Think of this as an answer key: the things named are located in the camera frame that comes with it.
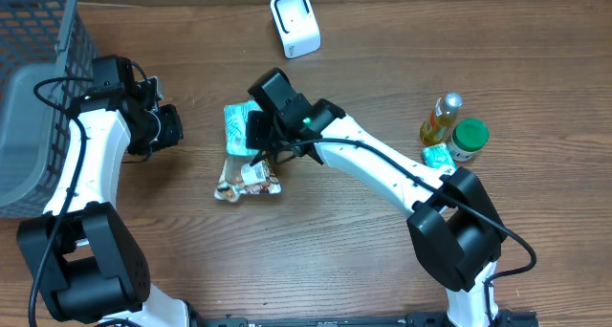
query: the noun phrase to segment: wooden tabletop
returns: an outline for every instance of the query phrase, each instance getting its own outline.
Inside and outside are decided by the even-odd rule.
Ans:
[[[496,281],[504,309],[542,326],[609,326],[612,313],[610,0],[315,6],[319,51],[287,60],[267,6],[82,10],[103,54],[165,85],[185,139],[121,169],[118,211],[153,282],[205,317],[389,316],[443,311],[444,289],[414,256],[402,214],[309,158],[277,169],[283,193],[237,205],[212,193],[225,158],[223,107],[278,66],[310,101],[328,98],[373,136],[420,158],[435,99],[491,140],[466,167],[538,264]],[[32,278],[0,221],[0,325],[27,324]],[[503,245],[498,269],[524,265]],[[39,326],[49,320],[39,302]]]

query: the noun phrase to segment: teal package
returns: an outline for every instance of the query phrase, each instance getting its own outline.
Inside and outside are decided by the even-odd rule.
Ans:
[[[440,143],[424,148],[422,155],[423,162],[428,167],[436,169],[450,169],[452,172],[457,169],[457,167],[455,166],[455,162],[452,160],[450,152],[448,151],[447,145],[445,143]]]
[[[226,151],[234,156],[255,156],[257,150],[247,148],[247,121],[250,111],[261,111],[257,102],[228,105],[223,109],[226,118]]]

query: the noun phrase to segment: jar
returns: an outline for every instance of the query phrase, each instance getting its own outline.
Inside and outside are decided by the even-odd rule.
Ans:
[[[455,161],[468,161],[476,156],[488,140],[489,129],[482,120],[466,119],[459,122],[448,138],[448,151]]]

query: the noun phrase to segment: green lid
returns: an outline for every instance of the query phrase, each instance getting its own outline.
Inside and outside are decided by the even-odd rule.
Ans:
[[[452,132],[452,141],[461,149],[474,152],[489,140],[489,129],[482,120],[467,119],[459,122]]]

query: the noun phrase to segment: blue plastic basket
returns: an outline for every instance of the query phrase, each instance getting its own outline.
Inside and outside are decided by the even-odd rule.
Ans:
[[[69,143],[68,121],[33,95],[58,76],[91,77],[98,49],[77,0],[0,0],[0,217],[42,213],[55,191]],[[64,107],[88,82],[41,89]]]

